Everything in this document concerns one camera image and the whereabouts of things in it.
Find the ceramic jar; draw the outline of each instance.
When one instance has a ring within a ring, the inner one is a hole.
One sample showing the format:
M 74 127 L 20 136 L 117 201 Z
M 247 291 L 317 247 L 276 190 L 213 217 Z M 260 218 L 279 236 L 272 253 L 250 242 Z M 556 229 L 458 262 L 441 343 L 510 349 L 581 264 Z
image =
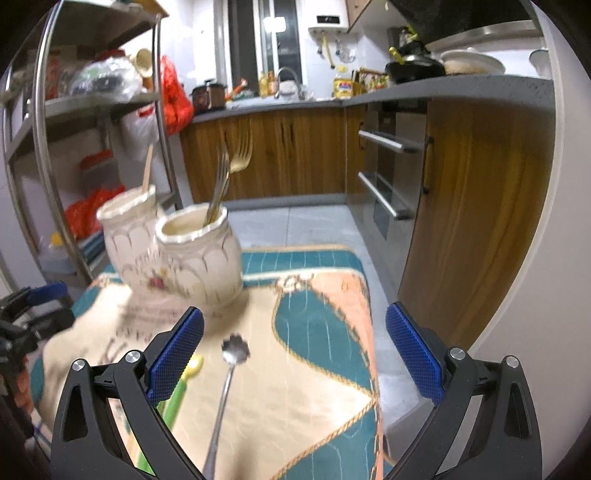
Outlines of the ceramic jar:
M 208 204 L 193 205 L 156 225 L 163 289 L 211 311 L 234 301 L 242 291 L 242 250 L 220 208 L 218 219 L 202 228 Z
M 161 259 L 154 232 L 162 217 L 164 211 L 156 202 L 153 185 L 146 193 L 142 193 L 141 187 L 123 192 L 96 212 L 105 233 L 109 259 L 121 280 L 133 291 L 160 287 L 155 280 Z

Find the metal shelf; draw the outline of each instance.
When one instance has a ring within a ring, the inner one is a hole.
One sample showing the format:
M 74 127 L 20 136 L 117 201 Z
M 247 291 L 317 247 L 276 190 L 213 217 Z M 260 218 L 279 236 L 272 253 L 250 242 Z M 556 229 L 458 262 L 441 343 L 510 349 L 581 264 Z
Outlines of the metal shelf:
M 152 92 L 140 93 L 128 103 L 118 102 L 112 95 L 103 93 L 48 100 L 45 102 L 47 141 L 56 142 L 94 128 L 99 115 L 110 115 L 113 120 L 117 120 L 156 100 L 158 95 Z M 33 148 L 33 122 L 29 115 L 7 145 L 6 161 L 15 161 L 32 152 Z
M 130 9 L 127 5 L 114 2 L 106 7 L 92 0 L 66 0 L 60 10 L 52 45 L 78 45 L 91 47 L 95 53 L 118 48 L 124 43 L 145 33 L 157 23 L 155 15 L 142 10 Z M 36 50 L 39 47 L 41 29 L 36 29 L 20 50 Z
M 92 262 L 88 262 L 70 232 L 64 206 L 60 199 L 60 192 L 57 189 L 56 172 L 51 162 L 49 142 L 69 137 L 88 128 L 97 127 L 97 117 L 110 116 L 117 119 L 126 113 L 154 103 L 164 167 L 170 187 L 170 192 L 162 194 L 158 197 L 158 200 L 165 209 L 171 207 L 181 209 L 183 207 L 174 175 L 161 97 L 160 21 L 160 15 L 151 15 L 143 11 L 135 12 L 123 4 L 113 4 L 111 7 L 106 7 L 94 4 L 92 0 L 60 0 L 43 19 L 43 23 L 39 24 L 34 32 L 29 35 L 19 54 L 13 58 L 7 76 L 7 83 L 4 86 L 5 90 L 9 88 L 9 81 L 15 65 L 23 57 L 27 57 L 27 51 L 34 48 L 37 54 L 34 65 L 29 117 L 21 125 L 14 138 L 10 138 L 11 128 L 6 109 L 0 119 L 12 204 L 23 237 L 27 242 L 31 255 L 40 268 L 37 258 L 37 244 L 25 214 L 25 202 L 22 198 L 22 192 L 19 191 L 14 169 L 15 159 L 23 155 L 23 153 L 33 150 L 41 187 L 44 190 L 56 232 L 61 236 L 64 248 L 76 269 L 76 273 L 72 275 L 55 275 L 41 270 L 48 281 L 61 277 L 69 285 L 80 285 L 84 288 L 96 278 L 108 263 L 106 253 L 102 253 Z M 149 30 L 152 30 L 153 93 L 141 94 L 127 103 L 117 102 L 112 96 L 101 94 L 45 101 L 47 65 L 51 46 L 76 45 L 102 51 L 117 48 Z

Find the water heater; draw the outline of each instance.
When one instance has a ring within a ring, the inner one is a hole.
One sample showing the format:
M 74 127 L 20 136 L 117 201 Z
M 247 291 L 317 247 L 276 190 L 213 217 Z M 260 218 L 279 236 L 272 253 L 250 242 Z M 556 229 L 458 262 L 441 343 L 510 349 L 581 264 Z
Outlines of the water heater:
M 345 0 L 306 0 L 304 8 L 308 30 L 312 33 L 346 33 L 349 29 Z

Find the white plastic bag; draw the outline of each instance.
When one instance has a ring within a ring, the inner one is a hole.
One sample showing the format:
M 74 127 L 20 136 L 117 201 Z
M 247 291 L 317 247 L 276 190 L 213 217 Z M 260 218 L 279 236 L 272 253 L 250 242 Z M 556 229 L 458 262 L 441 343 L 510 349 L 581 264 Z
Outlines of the white plastic bag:
M 105 93 L 119 102 L 129 102 L 142 91 L 142 78 L 126 57 L 96 61 L 79 71 L 70 85 L 70 95 Z
M 125 115 L 121 119 L 121 137 L 129 158 L 145 162 L 150 144 L 159 139 L 158 123 L 153 106 Z

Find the pot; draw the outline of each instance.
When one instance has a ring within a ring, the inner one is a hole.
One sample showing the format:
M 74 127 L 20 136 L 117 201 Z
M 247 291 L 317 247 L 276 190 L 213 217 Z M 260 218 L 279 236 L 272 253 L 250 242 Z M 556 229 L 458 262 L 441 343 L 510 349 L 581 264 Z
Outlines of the pot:
M 386 65 L 386 72 L 396 83 L 412 82 L 445 75 L 443 64 L 425 55 L 408 55 L 404 63 L 393 61 Z
M 161 290 L 153 278 L 160 270 L 154 234 L 162 217 L 164 211 L 156 202 L 154 185 L 146 193 L 141 187 L 123 192 L 96 212 L 111 264 L 133 291 Z
M 448 75 L 454 74 L 503 74 L 505 66 L 490 55 L 480 53 L 474 48 L 450 50 L 441 54 Z
M 242 250 L 228 210 L 220 208 L 217 220 L 202 227 L 208 207 L 190 206 L 156 225 L 167 290 L 191 299 L 204 312 L 233 302 L 242 291 Z
M 226 108 L 226 86 L 215 79 L 205 80 L 205 84 L 195 87 L 191 97 L 196 115 Z

